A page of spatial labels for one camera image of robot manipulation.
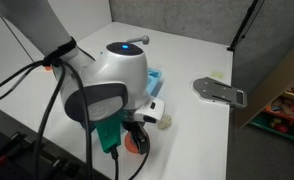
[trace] black wire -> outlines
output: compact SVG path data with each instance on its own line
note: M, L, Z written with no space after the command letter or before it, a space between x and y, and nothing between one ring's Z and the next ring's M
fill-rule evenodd
M243 39L245 39L245 37L246 37L246 35L247 35L249 29L250 29L251 26L253 25L253 23L254 23L254 21L255 21L257 15L258 15L260 9L263 7L264 3L265 3L265 0L263 0L263 2L260 4L260 6L259 6L259 8L258 8L258 10L257 10L257 13L255 14L253 20L250 22L250 24L249 24L248 28L246 29L245 33L244 33L244 34L240 37L240 39L237 41L237 43L235 44L235 47L236 47L236 46L237 46L237 45L238 45Z
M88 57L90 57L93 61L96 61L96 59L93 57L93 56L91 56L90 54L88 54L86 51L84 51L82 48L80 48L79 46L77 46L78 47L78 49L80 49L80 51L81 52L83 52L85 55L87 55Z
M93 160L92 160L92 146L91 146L91 131L90 131L90 125L89 125L89 113L88 113L88 103L87 103L87 98L85 94L85 89L83 86L83 83L81 81L81 78L77 71L67 62L61 61L63 65L68 67L72 73L74 74L78 87L79 87L79 94L80 96L83 97L83 109L84 109L84 114L85 114L85 130L86 130L86 164L87 164L87 179L92 180L93 179Z
M148 151L146 152L146 155L144 157L143 162L140 164L139 168L136 170L136 172L128 179L128 180L133 180L141 171L141 169L144 167L147 159L148 159L148 155L149 155L149 151L150 151L150 141L149 141L149 137L147 136L147 145L148 145Z
M61 88L61 86L63 84L63 81L65 79L66 69L65 69L64 66L60 66L60 67L62 69L62 73L61 73L61 76L59 78L56 89L54 90L53 95L51 96L50 101L49 101L49 103L47 105L47 108L46 108L46 110L44 112L43 118L42 118L40 126L39 126L39 130L38 130L38 133L37 133L36 143L35 143L35 146L34 146L35 147L34 148L34 179L36 179L36 180L39 179L39 154L40 154L41 141L42 141L42 138L43 138L45 127L46 127L46 124L47 124L48 117L49 117L49 114L51 112L51 109L52 109L52 107L53 107L53 105L55 103L57 95L58 95L58 93L60 91L60 88Z
M24 75L22 75L18 81L12 86L12 88L10 88L5 94L3 94L2 96L0 96L0 100L4 99L6 96L8 96L11 92L13 92L16 87L28 76L28 74L33 71L35 68L37 68L38 66L40 66L40 64L35 65L34 67L30 68Z
M16 73L14 73L13 75L11 75L9 78L7 78L6 80L4 80L3 82L0 83L0 87L2 87L3 85L5 85L6 83L8 83L10 80L14 79L16 76L18 76L19 74L21 74L22 72L24 72L25 70L34 67L35 65L40 65L42 64L43 61L36 61L34 63L28 64L27 66L21 68L20 70L18 70Z
M115 160L115 180L119 179L119 164L118 164L118 151L117 146L113 146L110 148L111 157Z
M25 51L25 53L29 56L30 60L32 62L35 62L33 60L33 58L30 56L30 54L28 53L28 51L26 50L26 48L23 46L23 44L20 42L20 40L18 39L18 37L16 36L16 34L13 32L13 30L10 28L10 26L7 24L7 22L5 21L5 19L0 16L1 20L4 21L5 25L7 26L7 28L9 29L9 31L11 32L11 34L15 37L15 39L17 40L17 42L19 43L19 45L23 48L23 50Z
M115 180L119 179L119 163L118 159L115 159Z

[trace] white tabletop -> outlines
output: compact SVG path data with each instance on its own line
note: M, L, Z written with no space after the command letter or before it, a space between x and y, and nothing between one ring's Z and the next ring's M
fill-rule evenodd
M107 44L142 35L150 37L150 44L137 45L146 52L149 67L163 72L158 98L166 102L166 114L172 117L173 124L163 131L146 124L151 151L137 179L225 179L229 106L200 100L192 90L192 82L209 76L230 84L232 52L225 45L121 23L107 25L78 45L97 59ZM38 68L0 102L0 109L37 131L55 86L53 74ZM84 129L65 115L58 98L45 137L85 161L84 135ZM92 137L94 168L114 178L114 161L110 154L103 153L96 132ZM120 179L128 179L143 156L128 152L124 145L118 151Z

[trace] toy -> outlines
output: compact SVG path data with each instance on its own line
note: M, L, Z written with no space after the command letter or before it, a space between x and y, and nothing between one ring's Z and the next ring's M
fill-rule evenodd
M280 105L282 104L282 101L277 98L273 103L272 103L272 106L273 107L279 107Z
M282 122L282 119L278 118L278 117L274 117L273 118L273 122L274 123L281 123Z
M294 113L291 111L291 109L289 108L289 106L287 104L282 104L280 105L281 109L283 110L283 112L285 114L288 114L288 115L293 115Z
M280 110L280 107L278 107L278 106L272 106L271 107L271 110L272 111L279 111Z
M280 124L280 123L275 124L275 128L274 129L277 130L277 131L279 131L279 132L282 132L282 133L287 133L288 132L288 128L285 125Z
M271 128L275 128L275 124L276 124L275 122L270 122L270 123L269 123L269 126L270 126Z

